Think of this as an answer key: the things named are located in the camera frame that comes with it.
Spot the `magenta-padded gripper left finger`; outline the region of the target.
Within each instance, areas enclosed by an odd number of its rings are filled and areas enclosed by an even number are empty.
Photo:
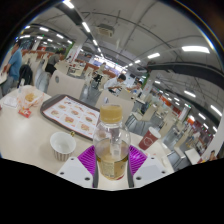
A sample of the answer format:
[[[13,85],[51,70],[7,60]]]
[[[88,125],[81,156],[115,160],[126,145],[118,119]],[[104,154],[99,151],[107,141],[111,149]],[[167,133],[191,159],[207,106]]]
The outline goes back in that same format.
[[[94,146],[78,157],[69,157],[57,176],[84,188],[97,188],[99,178]]]

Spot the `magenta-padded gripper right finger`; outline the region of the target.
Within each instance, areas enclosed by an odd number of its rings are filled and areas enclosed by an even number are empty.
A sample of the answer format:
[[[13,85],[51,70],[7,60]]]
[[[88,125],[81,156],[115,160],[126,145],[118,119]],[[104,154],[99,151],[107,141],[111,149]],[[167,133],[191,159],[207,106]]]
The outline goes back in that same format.
[[[168,175],[167,169],[155,157],[134,146],[129,147],[127,179],[130,188],[140,188]]]

